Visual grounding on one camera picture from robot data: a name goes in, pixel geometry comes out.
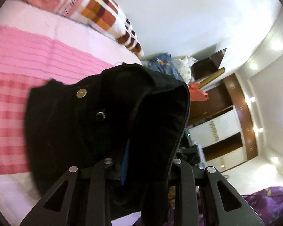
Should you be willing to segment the black pants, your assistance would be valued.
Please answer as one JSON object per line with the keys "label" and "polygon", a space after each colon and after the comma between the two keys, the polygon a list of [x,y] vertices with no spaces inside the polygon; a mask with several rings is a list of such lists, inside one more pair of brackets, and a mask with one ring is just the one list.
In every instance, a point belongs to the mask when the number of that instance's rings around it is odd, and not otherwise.
{"label": "black pants", "polygon": [[167,219],[168,175],[189,118],[187,85],[139,64],[122,64],[72,85],[34,87],[24,128],[28,163],[41,194],[71,166],[122,164],[129,212],[144,225]]}

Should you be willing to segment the purple patterned garment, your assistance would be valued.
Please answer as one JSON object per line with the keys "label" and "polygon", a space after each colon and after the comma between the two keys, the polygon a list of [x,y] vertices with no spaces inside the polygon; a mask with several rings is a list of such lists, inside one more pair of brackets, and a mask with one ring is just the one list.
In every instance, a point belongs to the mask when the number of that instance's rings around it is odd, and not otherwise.
{"label": "purple patterned garment", "polygon": [[[204,225],[204,215],[208,216],[209,208],[217,209],[222,206],[210,197],[204,198],[197,190],[199,224]],[[283,225],[283,187],[269,187],[250,195],[242,196],[254,209],[265,225]]]}

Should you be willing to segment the brown white wardrobe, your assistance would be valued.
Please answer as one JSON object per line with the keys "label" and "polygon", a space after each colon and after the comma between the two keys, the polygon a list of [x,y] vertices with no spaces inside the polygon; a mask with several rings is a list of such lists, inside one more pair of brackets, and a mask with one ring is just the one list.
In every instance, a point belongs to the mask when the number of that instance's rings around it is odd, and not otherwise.
{"label": "brown white wardrobe", "polygon": [[201,145],[206,164],[220,172],[258,155],[254,124],[235,74],[208,90],[208,100],[192,102],[190,137]]}

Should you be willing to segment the orange red cloth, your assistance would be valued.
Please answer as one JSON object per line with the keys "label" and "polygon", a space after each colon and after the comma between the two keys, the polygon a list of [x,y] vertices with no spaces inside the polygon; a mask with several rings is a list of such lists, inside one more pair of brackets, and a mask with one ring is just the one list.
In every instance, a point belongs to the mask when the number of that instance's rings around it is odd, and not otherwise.
{"label": "orange red cloth", "polygon": [[199,89],[200,83],[192,83],[189,85],[190,100],[202,102],[208,100],[208,94]]}

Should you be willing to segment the white patterned cloth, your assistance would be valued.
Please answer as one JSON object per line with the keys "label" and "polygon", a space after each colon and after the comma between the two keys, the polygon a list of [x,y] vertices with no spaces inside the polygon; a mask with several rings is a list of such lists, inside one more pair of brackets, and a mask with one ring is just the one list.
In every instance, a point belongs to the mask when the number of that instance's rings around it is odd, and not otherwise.
{"label": "white patterned cloth", "polygon": [[187,85],[189,85],[190,82],[194,82],[194,77],[192,75],[191,68],[197,61],[197,59],[190,56],[184,56],[183,58],[173,59],[175,67],[177,68],[179,74],[182,76],[184,82]]}

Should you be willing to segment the blue patterned cloth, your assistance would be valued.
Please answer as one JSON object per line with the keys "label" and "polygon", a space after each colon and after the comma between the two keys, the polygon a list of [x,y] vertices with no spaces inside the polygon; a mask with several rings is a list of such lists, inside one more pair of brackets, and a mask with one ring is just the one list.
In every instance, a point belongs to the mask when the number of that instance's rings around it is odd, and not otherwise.
{"label": "blue patterned cloth", "polygon": [[165,53],[152,58],[147,67],[153,71],[165,73],[166,75],[173,76],[177,80],[184,81],[172,60],[171,54]]}

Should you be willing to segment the orange plaid pillow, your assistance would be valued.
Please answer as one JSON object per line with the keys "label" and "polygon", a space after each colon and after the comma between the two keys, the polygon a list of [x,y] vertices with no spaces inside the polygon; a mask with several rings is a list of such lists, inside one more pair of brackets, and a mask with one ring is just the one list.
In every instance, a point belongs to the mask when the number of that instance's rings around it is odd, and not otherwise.
{"label": "orange plaid pillow", "polygon": [[139,59],[144,52],[131,22],[114,0],[19,0],[87,25],[122,44]]}

